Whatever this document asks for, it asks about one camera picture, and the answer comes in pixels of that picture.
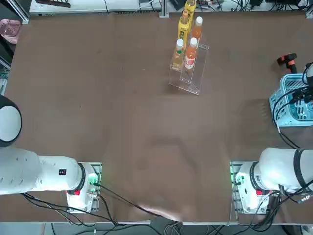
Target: white bottle cap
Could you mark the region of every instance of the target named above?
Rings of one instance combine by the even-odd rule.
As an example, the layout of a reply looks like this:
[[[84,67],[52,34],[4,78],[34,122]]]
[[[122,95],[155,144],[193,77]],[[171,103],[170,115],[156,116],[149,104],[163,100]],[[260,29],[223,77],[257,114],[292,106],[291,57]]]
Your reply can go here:
[[[195,47],[197,45],[198,41],[196,38],[191,38],[190,39],[190,46]]]
[[[176,41],[176,47],[177,49],[182,49],[182,47],[184,46],[184,40],[183,39],[177,39]]]
[[[198,16],[198,17],[196,18],[196,25],[197,25],[197,26],[201,26],[201,25],[202,25],[202,21],[203,21],[202,17],[201,17],[201,16]]]

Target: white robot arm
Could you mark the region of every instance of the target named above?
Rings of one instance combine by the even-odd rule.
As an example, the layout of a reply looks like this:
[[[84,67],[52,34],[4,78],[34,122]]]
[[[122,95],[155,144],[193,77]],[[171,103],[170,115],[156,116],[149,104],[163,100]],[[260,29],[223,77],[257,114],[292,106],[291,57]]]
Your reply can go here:
[[[90,164],[64,156],[38,156],[23,149],[0,148],[0,195],[65,190],[69,207],[91,212],[97,197],[96,182],[98,175]]]
[[[245,162],[235,179],[244,213],[264,212],[272,191],[294,193],[313,179],[313,150],[267,148],[259,162]],[[313,185],[306,188],[312,191]]]

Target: clear acrylic bottle rack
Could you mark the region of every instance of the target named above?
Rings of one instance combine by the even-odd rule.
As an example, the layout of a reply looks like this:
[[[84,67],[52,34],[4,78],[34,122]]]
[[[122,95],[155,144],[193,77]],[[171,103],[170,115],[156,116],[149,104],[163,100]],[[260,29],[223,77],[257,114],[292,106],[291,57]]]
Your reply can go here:
[[[205,69],[208,51],[209,51],[208,43],[204,36],[201,36],[198,46],[198,53],[195,60],[195,65],[193,66],[192,69],[187,70],[184,66],[185,63],[184,56],[182,66],[179,70],[177,69],[174,70],[172,69],[172,66],[170,66],[169,84],[179,87],[193,94],[200,95],[201,81]]]

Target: yellow bottle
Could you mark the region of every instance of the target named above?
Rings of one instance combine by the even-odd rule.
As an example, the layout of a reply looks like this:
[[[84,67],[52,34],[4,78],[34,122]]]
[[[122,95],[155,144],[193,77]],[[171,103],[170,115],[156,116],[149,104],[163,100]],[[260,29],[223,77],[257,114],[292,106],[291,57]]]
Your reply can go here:
[[[188,11],[188,17],[189,17],[189,28],[188,28],[188,33],[190,33],[191,25],[192,25],[192,20],[194,18],[194,13],[196,9],[197,3],[196,0],[187,0],[185,4],[185,10]]]
[[[178,24],[178,39],[184,41],[184,48],[187,44],[189,25],[188,11],[184,10]]]
[[[173,70],[181,71],[182,62],[184,61],[183,47],[184,41],[180,38],[176,41],[176,48],[170,65]]]

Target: orange bottle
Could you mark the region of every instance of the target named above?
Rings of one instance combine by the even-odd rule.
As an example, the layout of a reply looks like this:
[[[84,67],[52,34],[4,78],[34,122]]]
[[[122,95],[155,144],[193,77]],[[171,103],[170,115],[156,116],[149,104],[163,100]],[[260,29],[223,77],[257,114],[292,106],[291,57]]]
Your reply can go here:
[[[195,60],[197,57],[197,39],[191,38],[189,46],[185,53],[185,67],[190,70],[194,67]]]
[[[191,32],[191,36],[193,38],[196,38],[197,39],[197,48],[199,46],[199,40],[201,38],[201,34],[202,34],[202,17],[201,16],[198,16],[196,18],[196,23],[195,23],[195,26],[194,28],[192,29],[192,32]]]

